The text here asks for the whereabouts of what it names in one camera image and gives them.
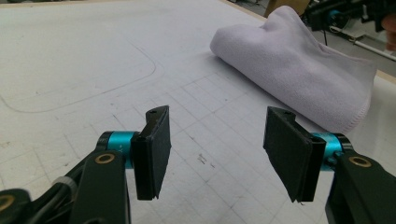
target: white cloth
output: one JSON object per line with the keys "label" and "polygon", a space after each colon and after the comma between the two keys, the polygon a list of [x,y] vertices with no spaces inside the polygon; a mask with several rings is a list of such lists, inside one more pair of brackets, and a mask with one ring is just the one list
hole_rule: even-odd
{"label": "white cloth", "polygon": [[347,133],[369,108],[376,66],[320,44],[290,7],[262,27],[218,29],[210,48],[328,132]]}

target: black rubber pad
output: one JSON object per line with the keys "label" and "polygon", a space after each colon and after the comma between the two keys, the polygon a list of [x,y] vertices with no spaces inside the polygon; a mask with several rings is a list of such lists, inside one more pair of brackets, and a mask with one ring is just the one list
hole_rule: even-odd
{"label": "black rubber pad", "polygon": [[146,113],[147,125],[131,140],[138,200],[159,197],[171,149],[169,106]]}
{"label": "black rubber pad", "polygon": [[292,202],[312,202],[326,142],[295,122],[295,114],[268,107],[263,147]]}

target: robotic arm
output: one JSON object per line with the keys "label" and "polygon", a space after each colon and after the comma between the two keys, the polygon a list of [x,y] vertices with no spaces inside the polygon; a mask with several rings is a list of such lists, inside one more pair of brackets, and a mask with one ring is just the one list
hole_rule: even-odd
{"label": "robotic arm", "polygon": [[324,0],[312,3],[305,11],[313,31],[329,26],[344,27],[349,19],[361,18],[362,22],[374,21],[377,32],[383,30],[381,21],[396,12],[394,0]]}
{"label": "robotic arm", "polygon": [[292,202],[313,202],[320,170],[333,170],[330,224],[394,223],[396,177],[357,153],[340,133],[309,133],[284,109],[268,107],[264,144]]}
{"label": "robotic arm", "polygon": [[125,168],[134,169],[137,199],[159,197],[171,142],[169,107],[146,113],[140,132],[105,132],[95,150],[40,198],[24,189],[0,191],[0,223],[131,223]]}

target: table surface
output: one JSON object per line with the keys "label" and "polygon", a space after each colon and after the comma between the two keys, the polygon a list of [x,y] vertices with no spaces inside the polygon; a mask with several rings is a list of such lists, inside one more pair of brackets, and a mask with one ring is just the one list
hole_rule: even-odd
{"label": "table surface", "polygon": [[[287,108],[209,49],[220,27],[263,18],[218,0],[0,6],[0,189],[37,198],[104,131],[141,131],[170,105],[172,151],[160,200],[133,223],[327,223],[332,173],[291,203],[262,149],[266,107]],[[396,175],[396,88],[378,72],[366,119],[346,136]],[[298,115],[308,131],[321,129]]]}

